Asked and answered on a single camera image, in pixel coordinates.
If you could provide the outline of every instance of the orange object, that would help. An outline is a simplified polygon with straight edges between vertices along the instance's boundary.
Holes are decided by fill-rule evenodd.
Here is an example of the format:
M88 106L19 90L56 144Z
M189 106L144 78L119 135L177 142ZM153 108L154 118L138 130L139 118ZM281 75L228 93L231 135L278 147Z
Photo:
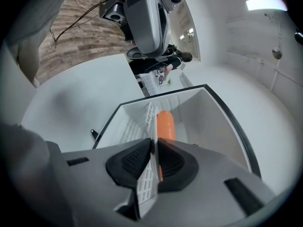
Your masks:
M158 138L176 140L174 117L168 111L161 111L157 115Z

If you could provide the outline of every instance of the black cable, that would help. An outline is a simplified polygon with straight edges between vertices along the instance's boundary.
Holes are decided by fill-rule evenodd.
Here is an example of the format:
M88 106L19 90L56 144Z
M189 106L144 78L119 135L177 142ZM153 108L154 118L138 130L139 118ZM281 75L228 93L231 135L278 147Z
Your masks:
M58 35L58 37L57 37L56 39L54 38L53 32L51 31L55 43L58 41L58 39L60 38L61 35L63 35L67 30L73 28L73 26L74 26L79 20L83 19L88 13L90 13L93 9L95 9L95 8L98 7L98 6L99 6L99 3L96 4L95 6L91 7L89 10L87 10L80 18L77 19L76 22L74 22L74 23L73 23L72 25L70 25L68 28L66 28L65 30L63 30L63 31Z

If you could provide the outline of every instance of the person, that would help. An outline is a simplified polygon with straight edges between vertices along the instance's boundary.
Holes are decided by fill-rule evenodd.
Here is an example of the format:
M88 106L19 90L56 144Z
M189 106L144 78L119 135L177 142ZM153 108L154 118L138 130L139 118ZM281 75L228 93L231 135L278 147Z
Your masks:
M167 61L157 61L156 59L134 60L129 63L134 75L149 73L153 70L164 71L164 81L166 81L170 71L177 69L182 62L190 62L193 56L187 52L177 52L177 56Z

